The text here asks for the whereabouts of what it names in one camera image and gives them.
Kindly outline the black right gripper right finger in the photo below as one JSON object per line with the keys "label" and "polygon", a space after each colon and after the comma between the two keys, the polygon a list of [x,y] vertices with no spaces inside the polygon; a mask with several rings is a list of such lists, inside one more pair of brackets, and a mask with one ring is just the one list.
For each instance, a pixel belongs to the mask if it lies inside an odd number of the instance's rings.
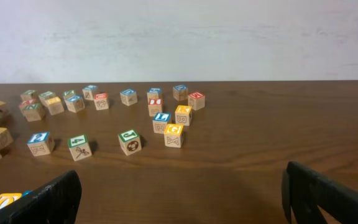
{"label": "black right gripper right finger", "polygon": [[282,207],[291,223],[324,223],[322,210],[340,223],[358,223],[358,192],[296,161],[282,174]]}

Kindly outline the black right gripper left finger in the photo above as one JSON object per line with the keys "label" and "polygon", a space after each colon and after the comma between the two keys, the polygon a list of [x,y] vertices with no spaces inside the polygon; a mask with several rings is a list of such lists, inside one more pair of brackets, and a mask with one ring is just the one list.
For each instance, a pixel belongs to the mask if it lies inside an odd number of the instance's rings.
{"label": "black right gripper left finger", "polygon": [[72,224],[76,221],[81,194],[78,174],[67,171],[0,209],[0,224]]}

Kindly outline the blue T block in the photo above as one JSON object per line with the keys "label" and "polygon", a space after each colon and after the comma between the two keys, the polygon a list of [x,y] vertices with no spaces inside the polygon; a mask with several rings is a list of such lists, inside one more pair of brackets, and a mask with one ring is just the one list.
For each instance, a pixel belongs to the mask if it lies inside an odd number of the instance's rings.
{"label": "blue T block", "polygon": [[23,194],[22,194],[22,197],[26,196],[27,194],[31,193],[32,191],[31,190],[26,190]]}

